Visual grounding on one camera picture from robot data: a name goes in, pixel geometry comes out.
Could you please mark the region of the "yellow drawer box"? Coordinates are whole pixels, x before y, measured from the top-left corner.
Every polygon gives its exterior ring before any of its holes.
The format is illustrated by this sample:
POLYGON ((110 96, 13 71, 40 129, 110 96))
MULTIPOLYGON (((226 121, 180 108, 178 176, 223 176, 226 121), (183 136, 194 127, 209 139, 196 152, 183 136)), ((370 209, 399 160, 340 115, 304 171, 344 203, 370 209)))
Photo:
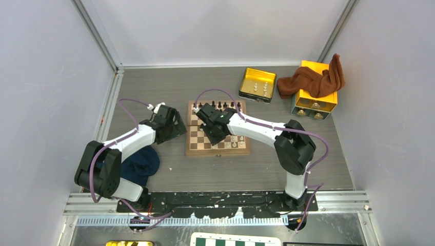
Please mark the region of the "yellow drawer box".
POLYGON ((338 104, 338 93, 314 98, 308 91, 299 90, 291 99, 292 115, 325 120, 338 104))

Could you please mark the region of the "green checkered calibration board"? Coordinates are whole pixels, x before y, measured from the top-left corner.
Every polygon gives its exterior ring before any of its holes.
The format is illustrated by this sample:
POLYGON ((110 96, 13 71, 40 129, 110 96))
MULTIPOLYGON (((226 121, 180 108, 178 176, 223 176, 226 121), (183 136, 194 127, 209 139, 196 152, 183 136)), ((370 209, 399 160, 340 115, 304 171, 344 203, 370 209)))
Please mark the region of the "green checkered calibration board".
POLYGON ((262 246, 281 246, 283 243, 276 237, 265 236, 245 236, 216 233, 195 232, 191 235, 191 246, 219 246, 219 245, 262 245, 262 246))

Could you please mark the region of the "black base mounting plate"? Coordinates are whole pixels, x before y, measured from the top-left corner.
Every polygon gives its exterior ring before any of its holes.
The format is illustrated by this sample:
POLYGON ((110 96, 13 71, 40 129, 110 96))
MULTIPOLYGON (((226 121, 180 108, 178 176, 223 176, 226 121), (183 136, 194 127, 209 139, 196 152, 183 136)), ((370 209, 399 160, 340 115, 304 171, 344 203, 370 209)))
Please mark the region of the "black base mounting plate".
POLYGON ((310 194, 298 209, 290 205, 283 191, 233 191, 233 192, 150 192, 145 202, 131 202, 138 212, 157 216, 172 213, 173 218, 234 218, 241 212, 245 219, 277 218, 290 212, 317 211, 316 198, 308 201, 310 194))

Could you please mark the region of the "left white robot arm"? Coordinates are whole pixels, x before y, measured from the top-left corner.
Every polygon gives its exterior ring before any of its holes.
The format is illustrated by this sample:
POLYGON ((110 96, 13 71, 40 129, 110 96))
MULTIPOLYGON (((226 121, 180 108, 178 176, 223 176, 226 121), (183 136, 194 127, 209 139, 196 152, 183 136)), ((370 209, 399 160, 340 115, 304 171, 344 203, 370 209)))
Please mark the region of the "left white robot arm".
POLYGON ((151 110, 152 117, 139 122, 131 131, 106 142, 87 143, 74 182, 101 197, 128 200, 138 212, 146 210, 150 199, 143 194, 144 185, 122 178, 122 163, 146 146, 187 132, 177 109, 160 103, 151 110))

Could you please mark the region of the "wooden chess board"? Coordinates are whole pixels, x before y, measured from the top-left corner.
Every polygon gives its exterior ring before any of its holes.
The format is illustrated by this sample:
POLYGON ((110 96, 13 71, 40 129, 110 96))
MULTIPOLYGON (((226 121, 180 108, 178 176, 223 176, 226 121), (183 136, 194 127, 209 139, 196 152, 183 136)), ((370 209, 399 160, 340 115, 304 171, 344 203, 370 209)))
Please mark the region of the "wooden chess board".
POLYGON ((202 121, 194 113, 194 101, 188 102, 186 155, 194 157, 248 155, 251 153, 250 139, 241 135, 230 135, 212 145, 200 128, 202 121))

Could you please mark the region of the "gold metal tin tray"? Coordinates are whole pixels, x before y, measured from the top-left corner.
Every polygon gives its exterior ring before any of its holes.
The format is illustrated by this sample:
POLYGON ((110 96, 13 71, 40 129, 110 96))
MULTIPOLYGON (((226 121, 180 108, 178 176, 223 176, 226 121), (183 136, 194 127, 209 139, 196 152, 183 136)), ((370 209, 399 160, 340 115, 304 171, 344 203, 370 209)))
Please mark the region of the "gold metal tin tray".
POLYGON ((275 84, 275 73, 246 68, 238 96, 247 100, 269 104, 274 95, 275 84))

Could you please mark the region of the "dark blue cloth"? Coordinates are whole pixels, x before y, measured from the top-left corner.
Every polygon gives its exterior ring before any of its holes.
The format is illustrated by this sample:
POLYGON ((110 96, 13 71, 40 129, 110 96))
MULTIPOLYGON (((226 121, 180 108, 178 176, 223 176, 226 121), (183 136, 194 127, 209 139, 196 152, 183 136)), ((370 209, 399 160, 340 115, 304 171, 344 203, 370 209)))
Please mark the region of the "dark blue cloth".
POLYGON ((146 186, 150 176, 160 167, 160 158, 152 146, 136 151, 122 162, 121 178, 146 186))

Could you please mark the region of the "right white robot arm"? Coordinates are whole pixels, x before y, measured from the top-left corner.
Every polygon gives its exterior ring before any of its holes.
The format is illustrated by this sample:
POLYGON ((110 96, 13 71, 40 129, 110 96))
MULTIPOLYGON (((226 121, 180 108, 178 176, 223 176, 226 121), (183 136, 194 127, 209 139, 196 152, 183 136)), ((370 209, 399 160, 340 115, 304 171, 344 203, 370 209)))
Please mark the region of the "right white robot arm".
POLYGON ((271 146, 286 171, 286 207, 296 211, 304 205, 306 170, 317 147, 298 121, 290 120, 286 124, 268 122, 233 108, 221 111, 208 103, 194 106, 193 111, 202 121, 200 128, 212 145, 227 136, 239 135, 271 146))

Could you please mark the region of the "brown cloth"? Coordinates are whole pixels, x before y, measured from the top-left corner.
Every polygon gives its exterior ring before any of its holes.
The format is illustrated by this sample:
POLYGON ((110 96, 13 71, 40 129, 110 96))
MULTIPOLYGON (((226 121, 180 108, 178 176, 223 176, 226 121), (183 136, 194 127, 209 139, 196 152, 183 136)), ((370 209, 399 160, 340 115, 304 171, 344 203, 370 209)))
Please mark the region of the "brown cloth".
POLYGON ((309 67, 299 67, 291 77, 277 80, 280 98, 287 99, 300 89, 309 92, 311 97, 325 97, 345 86, 345 77, 340 56, 334 54, 329 68, 317 73, 309 67))

